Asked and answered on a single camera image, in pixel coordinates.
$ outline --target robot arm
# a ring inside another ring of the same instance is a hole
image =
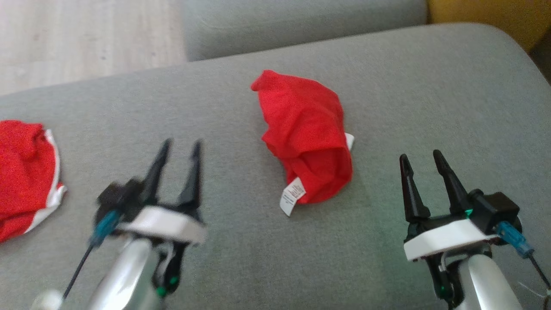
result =
[[[171,140],[161,146],[143,180],[110,184],[98,197],[90,247],[64,295],[49,291],[31,309],[60,309],[90,252],[109,236],[127,235],[121,254],[92,294],[86,309],[162,309],[164,298],[176,291],[185,249],[203,243],[206,228],[201,205],[201,141],[191,155],[191,169],[176,203],[160,203],[157,191]]]
[[[450,200],[450,213],[436,217],[431,217],[421,200],[407,156],[399,159],[404,213],[409,223],[404,240],[406,257],[426,261],[435,294],[449,309],[521,309],[491,259],[492,245],[511,244],[539,269],[533,248],[521,234],[519,206],[503,193],[485,195],[479,189],[467,193],[442,153],[435,150],[433,155]]]

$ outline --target blue cable connector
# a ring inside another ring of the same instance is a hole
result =
[[[94,229],[92,236],[90,236],[90,245],[94,248],[99,247],[103,240],[115,230],[120,218],[121,214],[118,211],[113,210],[107,213]]]
[[[526,242],[526,238],[509,222],[499,222],[495,232],[511,244],[523,259],[529,258],[534,253],[534,248]]]

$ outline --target wooden floor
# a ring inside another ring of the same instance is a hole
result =
[[[183,62],[177,0],[0,0],[0,95]]]

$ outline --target gray fabric surface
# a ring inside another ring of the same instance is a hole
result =
[[[340,194],[278,207],[284,170],[249,85],[263,69],[335,91],[356,136],[354,177]],[[3,309],[27,309],[64,289],[91,231],[95,199],[113,180],[143,175],[161,141],[175,139],[161,197],[176,199],[192,143],[204,139],[208,242],[185,256],[169,309],[444,309],[424,263],[409,263],[398,156],[407,153],[423,201],[447,211],[431,156],[442,150],[465,187],[503,191],[521,208],[527,238],[551,272],[551,87],[495,28],[447,24],[393,30],[188,63],[0,98],[3,119],[53,130],[69,188],[32,232],[0,245]],[[110,240],[85,264],[66,309],[80,309],[117,255]],[[527,309],[543,293],[511,248],[495,257]]]
[[[189,61],[426,23],[425,0],[181,0]]]

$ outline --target white trim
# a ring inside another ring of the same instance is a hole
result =
[[[61,204],[61,199],[63,198],[63,194],[67,191],[67,187],[60,186],[60,188],[57,188],[57,184],[60,182],[60,154],[57,150],[57,146],[55,141],[53,140],[53,135],[51,130],[46,130],[45,132],[46,139],[53,147],[53,152],[55,154],[55,160],[56,160],[56,166],[53,171],[53,181],[52,186],[50,187],[50,192],[48,193],[48,197],[46,198],[46,207],[44,209],[40,209],[35,213],[35,216],[33,218],[33,222],[27,228],[26,232],[29,232],[31,229],[35,228],[40,222],[42,222],[48,215],[52,214],[57,207]]]

